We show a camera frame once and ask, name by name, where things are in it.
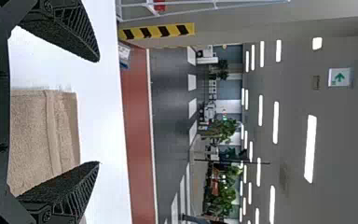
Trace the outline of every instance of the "yellow and black striped barrier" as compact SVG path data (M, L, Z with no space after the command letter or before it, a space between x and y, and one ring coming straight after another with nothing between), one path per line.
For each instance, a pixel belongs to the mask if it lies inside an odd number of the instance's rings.
M195 33L194 22L191 22L120 29L118 37L120 40L136 40L194 35Z

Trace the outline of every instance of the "beige mat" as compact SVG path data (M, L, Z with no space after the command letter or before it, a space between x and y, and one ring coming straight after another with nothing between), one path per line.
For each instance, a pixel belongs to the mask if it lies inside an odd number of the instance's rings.
M7 183L17 196L80 163L75 93L12 91Z

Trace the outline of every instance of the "metal railing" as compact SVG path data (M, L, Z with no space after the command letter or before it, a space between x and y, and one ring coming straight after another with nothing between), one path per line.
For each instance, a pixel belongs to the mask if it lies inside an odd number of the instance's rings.
M271 4L281 4L281 3L289 3L291 0L191 0L191 1L170 1L170 2L153 2L153 0L145 0L143 3L135 3L135 4L122 4L125 0L117 0L116 1L116 9L117 9L117 19L119 21L140 21L147 19L154 19L158 17L164 16L172 16L172 15L181 15L186 13L196 13L203 11L211 11L218 9L228 9L235 7L257 7ZM179 5L209 5L205 8L197 8L197 9L189 9L189 10L179 10L179 11L170 11L166 12L158 12L155 10L155 6L179 6ZM138 18L123 18L122 9L124 7L145 7L150 12L150 16L143 16Z

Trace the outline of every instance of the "exit sign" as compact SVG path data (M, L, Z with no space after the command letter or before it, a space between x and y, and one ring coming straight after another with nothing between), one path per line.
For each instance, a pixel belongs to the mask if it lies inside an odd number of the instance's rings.
M328 73L329 87L350 87L352 84L352 68L330 68Z

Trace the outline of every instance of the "red object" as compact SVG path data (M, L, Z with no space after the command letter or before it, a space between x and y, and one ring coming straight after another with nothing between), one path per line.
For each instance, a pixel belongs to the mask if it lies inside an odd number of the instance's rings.
M132 224L156 224L146 50L131 46L131 68L121 70Z
M165 2L165 0L154 0L153 2L157 3L157 2ZM155 10L157 12L163 12L165 11L166 6L165 5L155 5Z

